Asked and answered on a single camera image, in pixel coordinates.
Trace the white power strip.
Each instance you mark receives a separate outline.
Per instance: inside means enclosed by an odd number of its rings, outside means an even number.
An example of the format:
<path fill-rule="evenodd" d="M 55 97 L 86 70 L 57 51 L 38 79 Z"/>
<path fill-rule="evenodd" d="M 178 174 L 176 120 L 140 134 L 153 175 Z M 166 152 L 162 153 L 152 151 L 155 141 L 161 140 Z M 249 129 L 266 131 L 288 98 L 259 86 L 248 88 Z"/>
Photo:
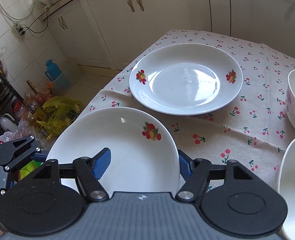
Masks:
<path fill-rule="evenodd" d="M 24 28 L 21 26 L 21 24 L 14 23 L 12 27 L 15 30 L 15 32 L 18 34 L 19 37 L 23 37 L 25 35 Z"/>

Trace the cherry print tablecloth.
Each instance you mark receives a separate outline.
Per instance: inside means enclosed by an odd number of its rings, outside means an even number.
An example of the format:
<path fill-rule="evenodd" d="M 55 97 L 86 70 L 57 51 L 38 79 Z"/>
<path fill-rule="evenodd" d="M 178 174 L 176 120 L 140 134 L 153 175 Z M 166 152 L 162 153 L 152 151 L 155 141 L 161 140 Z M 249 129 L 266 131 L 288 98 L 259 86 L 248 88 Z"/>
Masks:
<path fill-rule="evenodd" d="M 287 77 L 295 59 L 265 44 L 195 30 L 169 30 L 150 50 L 196 42 L 226 51 L 239 63 L 243 86 L 226 107 L 199 116 L 173 116 L 151 111 L 169 130 L 177 147 L 191 158 L 214 164 L 235 159 L 274 186 L 277 169 L 295 129 L 286 115 Z"/>

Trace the blue thermos jug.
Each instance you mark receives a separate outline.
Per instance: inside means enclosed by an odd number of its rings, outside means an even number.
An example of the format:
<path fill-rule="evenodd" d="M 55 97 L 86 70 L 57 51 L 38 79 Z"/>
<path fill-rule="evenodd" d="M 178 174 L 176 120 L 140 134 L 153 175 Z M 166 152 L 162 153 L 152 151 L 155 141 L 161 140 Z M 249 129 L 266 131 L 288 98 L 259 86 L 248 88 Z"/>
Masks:
<path fill-rule="evenodd" d="M 45 65 L 47 68 L 45 74 L 50 79 L 50 81 L 55 81 L 62 74 L 62 71 L 60 70 L 58 65 L 52 60 L 48 60 Z"/>

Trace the yellow plastic bag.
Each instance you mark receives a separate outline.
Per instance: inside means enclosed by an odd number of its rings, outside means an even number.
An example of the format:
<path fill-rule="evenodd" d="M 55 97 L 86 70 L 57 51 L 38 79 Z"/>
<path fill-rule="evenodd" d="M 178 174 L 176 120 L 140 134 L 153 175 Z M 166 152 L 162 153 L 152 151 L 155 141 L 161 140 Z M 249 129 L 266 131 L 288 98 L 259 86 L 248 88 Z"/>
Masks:
<path fill-rule="evenodd" d="M 65 96 L 55 96 L 42 106 L 45 120 L 37 120 L 36 123 L 41 125 L 50 135 L 60 135 L 82 111 L 82 102 Z"/>

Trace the white kitchen cabinets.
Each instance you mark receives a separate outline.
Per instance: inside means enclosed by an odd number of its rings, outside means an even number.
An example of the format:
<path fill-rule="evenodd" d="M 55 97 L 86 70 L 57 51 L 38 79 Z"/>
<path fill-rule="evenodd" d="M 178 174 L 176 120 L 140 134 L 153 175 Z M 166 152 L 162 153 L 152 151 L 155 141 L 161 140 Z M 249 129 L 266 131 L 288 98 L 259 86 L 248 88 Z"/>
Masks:
<path fill-rule="evenodd" d="M 264 43 L 295 58 L 295 0 L 60 0 L 47 15 L 62 53 L 122 70 L 171 29 Z"/>

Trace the white kettle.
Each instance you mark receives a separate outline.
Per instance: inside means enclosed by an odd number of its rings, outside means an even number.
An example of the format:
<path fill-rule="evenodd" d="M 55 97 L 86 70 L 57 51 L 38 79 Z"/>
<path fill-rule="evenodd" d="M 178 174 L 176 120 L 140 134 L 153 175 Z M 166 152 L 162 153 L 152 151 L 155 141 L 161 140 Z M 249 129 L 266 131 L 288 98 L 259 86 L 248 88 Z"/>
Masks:
<path fill-rule="evenodd" d="M 5 132 L 15 132 L 18 129 L 15 119 L 9 113 L 4 113 L 0 117 L 0 126 Z"/>

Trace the white plate with fruit print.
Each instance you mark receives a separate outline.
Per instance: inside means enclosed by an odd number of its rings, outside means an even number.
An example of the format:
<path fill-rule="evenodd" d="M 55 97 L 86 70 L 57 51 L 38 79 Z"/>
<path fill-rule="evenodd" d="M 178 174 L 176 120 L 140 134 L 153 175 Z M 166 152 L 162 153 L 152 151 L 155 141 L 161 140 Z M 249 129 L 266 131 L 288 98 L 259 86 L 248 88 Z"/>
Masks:
<path fill-rule="evenodd" d="M 77 119 L 55 141 L 48 158 L 67 164 L 93 157 L 105 147 L 111 162 L 99 182 L 109 195 L 176 194 L 180 168 L 174 139 L 160 121 L 138 109 L 110 107 Z"/>

